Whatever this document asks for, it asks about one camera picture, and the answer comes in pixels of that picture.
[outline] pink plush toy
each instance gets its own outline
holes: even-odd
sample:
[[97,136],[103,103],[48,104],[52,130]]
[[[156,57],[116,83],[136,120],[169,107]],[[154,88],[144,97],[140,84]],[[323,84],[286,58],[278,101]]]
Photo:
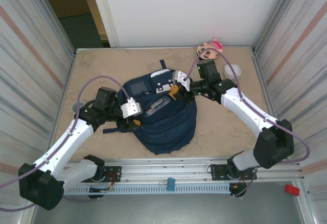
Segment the pink plush toy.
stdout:
[[[220,53],[223,53],[223,45],[218,42],[218,39],[215,38],[212,42],[207,44],[206,42],[203,43],[203,46],[198,46],[196,53],[199,54],[201,51],[207,49],[207,48],[215,48]],[[203,59],[215,59],[219,54],[214,51],[207,51],[201,54],[200,60]]]

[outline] small white box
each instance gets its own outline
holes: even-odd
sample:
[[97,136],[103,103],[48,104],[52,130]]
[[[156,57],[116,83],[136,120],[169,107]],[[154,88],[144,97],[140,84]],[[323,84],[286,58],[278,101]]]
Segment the small white box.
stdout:
[[142,113],[141,105],[132,97],[127,99],[127,103],[121,105],[121,110],[123,111],[123,118],[136,116]]
[[[241,68],[239,65],[236,64],[232,64],[231,65],[236,73],[237,78],[239,78],[241,76]],[[230,79],[230,80],[235,80],[235,77],[230,69],[230,67],[228,65],[225,65],[224,67],[224,76],[226,79]]]

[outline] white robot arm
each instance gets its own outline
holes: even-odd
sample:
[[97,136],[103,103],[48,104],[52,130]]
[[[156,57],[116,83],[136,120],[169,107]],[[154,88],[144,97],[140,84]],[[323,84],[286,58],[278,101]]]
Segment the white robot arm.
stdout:
[[207,95],[207,98],[217,101],[234,112],[250,127],[257,138],[253,150],[240,152],[227,160],[229,176],[236,179],[249,168],[270,168],[294,153],[293,137],[268,122],[273,121],[292,131],[292,126],[286,119],[278,121],[242,93],[241,98],[237,85],[233,81],[221,79],[212,59],[201,60],[197,66],[202,80],[193,82],[186,79],[185,73],[175,71],[172,80],[177,85],[178,91],[171,92],[170,95],[176,99],[193,99],[197,95]]
[[[194,99],[196,95],[207,95],[207,98],[217,101],[229,108],[247,124],[257,142],[254,150],[240,152],[227,160],[227,164],[220,167],[220,177],[228,175],[230,179],[237,179],[244,172],[253,167],[270,168],[274,164],[294,153],[293,137],[271,125],[266,120],[292,130],[287,120],[278,121],[266,114],[246,96],[239,97],[237,86],[229,79],[221,80],[213,60],[202,60],[198,64],[202,80],[191,82],[186,79],[186,74],[175,71],[172,80],[176,86],[169,93],[174,99]],[[35,204],[47,209],[53,209],[61,200],[64,190],[86,180],[100,180],[104,175],[104,161],[95,156],[86,156],[77,166],[64,170],[64,167],[79,146],[89,138],[96,129],[106,121],[115,121],[119,129],[133,130],[135,124],[133,116],[142,113],[139,103],[133,98],[118,107],[115,106],[116,91],[109,88],[100,88],[92,107],[84,106],[80,109],[75,129],[71,132],[75,120],[71,122],[59,140],[34,164],[24,164],[19,169],[19,175],[43,164],[37,171],[19,180],[20,195]],[[257,113],[245,105],[251,104]],[[69,135],[68,140],[61,147],[63,140]],[[54,157],[49,155],[58,150]]]
[[100,180],[104,175],[104,161],[89,155],[78,165],[64,170],[66,163],[97,128],[106,121],[115,121],[119,129],[133,130],[138,125],[133,116],[142,113],[139,103],[133,98],[122,106],[115,105],[116,91],[102,87],[98,90],[92,106],[80,109],[74,130],[75,119],[56,143],[32,165],[24,164],[18,174],[21,176],[31,169],[41,166],[37,171],[19,180],[20,196],[47,209],[53,209],[61,200],[65,190],[86,180]]

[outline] navy blue backpack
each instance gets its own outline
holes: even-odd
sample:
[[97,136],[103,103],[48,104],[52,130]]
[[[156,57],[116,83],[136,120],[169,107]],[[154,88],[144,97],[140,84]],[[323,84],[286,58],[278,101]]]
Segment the navy blue backpack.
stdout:
[[[127,93],[140,103],[143,113],[135,119],[141,125],[132,132],[139,141],[154,154],[169,154],[180,150],[192,140],[196,126],[197,107],[192,102],[176,101],[169,96],[174,70],[166,68],[161,60],[162,69],[126,82],[123,87]],[[120,90],[121,104],[127,101]],[[105,129],[103,133],[120,131]]]

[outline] white container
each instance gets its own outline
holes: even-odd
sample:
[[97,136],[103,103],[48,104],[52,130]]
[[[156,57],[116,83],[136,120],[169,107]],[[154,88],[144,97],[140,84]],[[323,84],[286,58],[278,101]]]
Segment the white container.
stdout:
[[[236,73],[237,78],[239,78],[241,76],[241,68],[239,65],[236,64],[232,64],[231,65]],[[226,79],[231,79],[231,80],[235,80],[235,77],[230,69],[230,67],[228,65],[225,65],[224,67],[224,76]]]

